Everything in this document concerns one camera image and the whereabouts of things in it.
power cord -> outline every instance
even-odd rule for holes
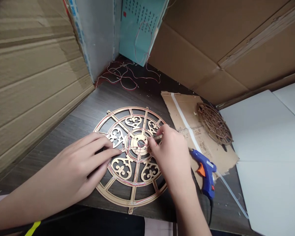
[[[210,208],[211,208],[211,210],[210,210],[210,219],[209,219],[209,227],[210,227],[210,225],[211,225],[211,221],[212,221],[212,210],[213,210],[213,199],[209,199],[209,201],[210,201]]]

wooden circular piece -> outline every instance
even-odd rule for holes
[[[114,124],[107,127],[107,123],[112,122]],[[134,207],[154,201],[167,188],[165,183],[158,189],[156,180],[160,178],[161,172],[147,140],[156,134],[162,124],[165,124],[164,120],[148,107],[125,107],[113,112],[107,111],[107,116],[94,129],[94,132],[104,134],[113,143],[113,148],[122,151],[122,154],[114,157],[108,165],[112,178],[105,185],[100,182],[96,189],[110,202],[128,207],[129,214],[133,213]],[[115,181],[131,187],[130,199],[117,197],[109,191]],[[136,198],[138,188],[151,184],[155,190],[154,194],[143,199]]]
[[[218,144],[229,145],[233,142],[232,134],[223,117],[211,106],[198,103],[198,116],[209,136]]]

center hub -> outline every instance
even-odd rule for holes
[[[148,153],[148,140],[144,134],[136,134],[131,139],[130,148],[135,154],[146,155]]]

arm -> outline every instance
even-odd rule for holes
[[[161,145],[151,137],[148,140],[176,206],[178,232],[188,236],[209,236],[211,232],[190,171],[187,142],[182,134],[168,125],[161,126],[156,135],[162,133]]]
[[[103,147],[107,149],[94,155]],[[110,159],[120,153],[98,133],[71,144],[0,201],[0,230],[41,221],[86,198],[106,173]]]

finger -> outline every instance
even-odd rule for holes
[[[162,133],[166,133],[167,130],[171,129],[168,124],[162,125],[156,132],[156,136],[161,135]]]
[[[106,149],[99,154],[96,154],[85,161],[85,167],[87,168],[88,174],[103,164],[105,161],[109,160],[113,156],[121,154],[121,150],[117,148]]]
[[[113,143],[105,136],[81,147],[78,152],[81,153],[82,156],[91,157],[103,147],[106,147],[107,149],[113,147]]]
[[[79,149],[80,147],[83,147],[101,137],[104,137],[104,135],[100,134],[100,133],[95,133],[92,132],[89,135],[79,139],[78,141],[75,141],[74,143],[70,144],[68,147],[66,147],[65,149],[63,149],[62,152],[74,152],[77,149]]]
[[[77,147],[83,147],[91,142],[94,142],[97,139],[100,139],[102,137],[105,137],[103,134],[91,132],[89,135],[85,136],[84,138],[81,138],[80,140],[76,141],[74,145]]]
[[[96,186],[99,184],[100,180],[103,178],[107,171],[108,163],[110,162],[110,159],[102,163],[96,171],[88,178],[86,183],[84,184],[83,188],[85,192],[88,194],[91,194],[91,192],[96,188]]]
[[[155,142],[154,138],[148,137],[148,143],[150,145],[150,148],[153,153],[155,153],[158,150],[158,144]]]

